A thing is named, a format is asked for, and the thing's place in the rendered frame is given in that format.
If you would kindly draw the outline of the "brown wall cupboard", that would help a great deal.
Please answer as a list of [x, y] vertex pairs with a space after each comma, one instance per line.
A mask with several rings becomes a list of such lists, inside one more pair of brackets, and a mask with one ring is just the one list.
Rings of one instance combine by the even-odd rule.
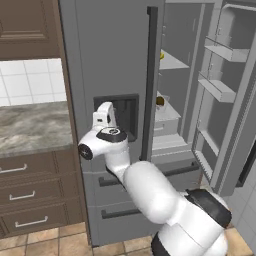
[[58, 0], [0, 0], [0, 61], [59, 58]]

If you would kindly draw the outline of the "grey fridge door with bins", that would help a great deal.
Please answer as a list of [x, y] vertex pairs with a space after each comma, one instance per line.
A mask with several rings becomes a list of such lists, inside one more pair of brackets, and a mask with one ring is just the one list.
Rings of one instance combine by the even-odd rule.
[[204, 155], [213, 170], [207, 180], [215, 193], [225, 197], [233, 194], [256, 135], [256, 0], [223, 0], [207, 36], [229, 36], [232, 46], [250, 50], [245, 63], [229, 62], [207, 50], [204, 41], [200, 72], [221, 72], [236, 98], [233, 103], [219, 102], [198, 82], [192, 151], [197, 150], [198, 129], [206, 130], [219, 148], [217, 157]]

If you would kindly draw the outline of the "grey door bin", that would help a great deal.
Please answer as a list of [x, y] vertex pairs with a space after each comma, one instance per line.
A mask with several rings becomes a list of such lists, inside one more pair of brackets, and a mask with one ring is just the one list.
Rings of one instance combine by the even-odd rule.
[[201, 151], [195, 150], [194, 155], [197, 161], [200, 163], [200, 166], [203, 169], [207, 179], [210, 180], [213, 175], [213, 170], [207, 162], [206, 158], [204, 157], [203, 153]]
[[200, 72], [198, 82], [219, 102], [235, 101], [236, 93], [222, 81], [221, 72]]
[[217, 157], [219, 148], [206, 130], [198, 129], [196, 149], [206, 157]]
[[229, 36], [207, 36], [205, 48], [229, 62], [245, 63], [250, 52], [249, 49], [231, 45]]

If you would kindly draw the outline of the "grey fridge door with dispenser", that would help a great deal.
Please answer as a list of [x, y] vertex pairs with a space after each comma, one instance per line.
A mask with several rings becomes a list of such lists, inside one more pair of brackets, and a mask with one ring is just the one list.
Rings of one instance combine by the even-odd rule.
[[59, 0], [77, 136], [92, 126], [94, 99], [137, 95], [140, 160], [147, 77], [148, 6], [158, 8], [154, 87], [147, 161], [151, 159], [164, 0]]

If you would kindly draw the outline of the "grey freezer drawer front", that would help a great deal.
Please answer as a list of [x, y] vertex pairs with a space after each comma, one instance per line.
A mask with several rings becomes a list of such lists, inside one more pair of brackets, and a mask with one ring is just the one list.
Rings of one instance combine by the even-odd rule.
[[[163, 171], [189, 166], [194, 161], [194, 159], [186, 159], [184, 161], [157, 164], [156, 167], [163, 173]], [[199, 168], [195, 171], [169, 176], [167, 179], [177, 191], [185, 191], [186, 189], [198, 188], [200, 185], [201, 176], [202, 170]], [[106, 170], [101, 172], [86, 171], [83, 173], [86, 200], [89, 206], [104, 206], [128, 202], [131, 200], [129, 194], [121, 184], [100, 187], [98, 182], [99, 177], [103, 177], [105, 180], [116, 178]]]
[[89, 206], [88, 221], [92, 246], [103, 246], [126, 240], [154, 235], [161, 224], [150, 222], [142, 213], [111, 219], [102, 219], [101, 211], [125, 211], [137, 209], [133, 202], [104, 206]]

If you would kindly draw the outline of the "grey fridge shelf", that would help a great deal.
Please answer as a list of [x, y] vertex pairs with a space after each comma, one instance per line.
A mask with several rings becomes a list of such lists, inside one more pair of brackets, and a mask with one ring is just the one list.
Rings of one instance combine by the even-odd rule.
[[179, 119], [180, 114], [171, 106], [169, 102], [163, 106], [156, 105], [155, 120], [168, 120], [174, 118]]
[[168, 69], [186, 69], [188, 65], [184, 64], [182, 61], [173, 57], [166, 51], [162, 50], [165, 54], [164, 59], [160, 60], [160, 69], [168, 70]]

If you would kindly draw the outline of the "brown base cabinet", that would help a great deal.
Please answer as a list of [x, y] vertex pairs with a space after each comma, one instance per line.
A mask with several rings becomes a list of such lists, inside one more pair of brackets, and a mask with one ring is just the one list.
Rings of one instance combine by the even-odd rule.
[[[71, 149], [65, 149], [48, 152], [51, 152], [53, 154], [53, 158], [57, 169], [57, 173], [55, 175], [46, 175], [30, 179], [0, 181], [0, 188], [28, 182], [35, 182], [39, 180], [60, 178], [61, 196], [53, 199], [42, 200], [32, 204], [0, 207], [0, 215], [30, 208], [63, 204], [66, 217], [66, 224], [61, 224], [59, 226], [55, 226], [52, 228], [66, 226], [69, 224], [76, 224], [83, 220], [83, 212], [81, 209], [81, 193], [79, 191], [78, 183], [78, 172], [76, 171], [73, 151]], [[2, 221], [0, 220], [0, 239], [27, 233], [30, 232], [18, 232], [16, 234], [8, 234], [3, 226]]]

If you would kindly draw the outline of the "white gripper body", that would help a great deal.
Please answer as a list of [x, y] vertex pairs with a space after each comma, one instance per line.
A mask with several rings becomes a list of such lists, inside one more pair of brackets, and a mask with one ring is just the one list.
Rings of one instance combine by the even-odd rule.
[[103, 127], [116, 127], [115, 111], [112, 102], [104, 102], [97, 109], [97, 123]]

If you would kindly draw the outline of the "brown drawer front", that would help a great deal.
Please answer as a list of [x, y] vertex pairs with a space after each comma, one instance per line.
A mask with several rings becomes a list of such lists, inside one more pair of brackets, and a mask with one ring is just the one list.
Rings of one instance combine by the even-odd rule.
[[51, 152], [0, 158], [0, 168], [3, 170], [23, 167], [24, 163], [28, 165], [25, 171], [0, 174], [0, 181], [38, 178], [57, 173]]
[[[28, 182], [18, 185], [12, 185], [9, 187], [0, 188], [0, 207], [9, 207], [14, 205], [32, 204], [42, 200], [53, 199], [61, 196], [61, 179], [54, 178], [48, 180], [39, 180], [35, 182]], [[22, 196], [31, 194], [32, 191], [36, 191], [36, 195], [33, 198], [10, 201], [9, 194], [13, 196]]]
[[[36, 221], [43, 219], [46, 215], [48, 216], [48, 221], [45, 223], [15, 228], [14, 223], [16, 221], [18, 221], [19, 223]], [[66, 224], [63, 204], [48, 205], [1, 214], [0, 220], [2, 221], [3, 226], [8, 234], [16, 234], [18, 232], [34, 232], [37, 230], [42, 230], [44, 228], [50, 229], [61, 224]]]

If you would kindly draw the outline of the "grey fridge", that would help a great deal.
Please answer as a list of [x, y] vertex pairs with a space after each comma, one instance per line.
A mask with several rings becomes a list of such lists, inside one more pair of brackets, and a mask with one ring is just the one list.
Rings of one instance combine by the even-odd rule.
[[[214, 24], [221, 0], [164, 0], [161, 48], [188, 65], [186, 69], [160, 69], [157, 92], [170, 96], [169, 103], [180, 114], [176, 134], [154, 136], [150, 162], [157, 164], [195, 159], [192, 141], [198, 113], [197, 78], [201, 69], [204, 39]], [[94, 99], [94, 111], [113, 103], [116, 122], [128, 135], [129, 144], [137, 139], [139, 97], [102, 96]]]

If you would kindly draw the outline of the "grey crisper drawer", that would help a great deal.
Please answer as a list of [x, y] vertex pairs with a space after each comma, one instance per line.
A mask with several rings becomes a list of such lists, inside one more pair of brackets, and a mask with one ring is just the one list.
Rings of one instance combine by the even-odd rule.
[[177, 133], [179, 119], [156, 120], [154, 124], [154, 136], [173, 135]]

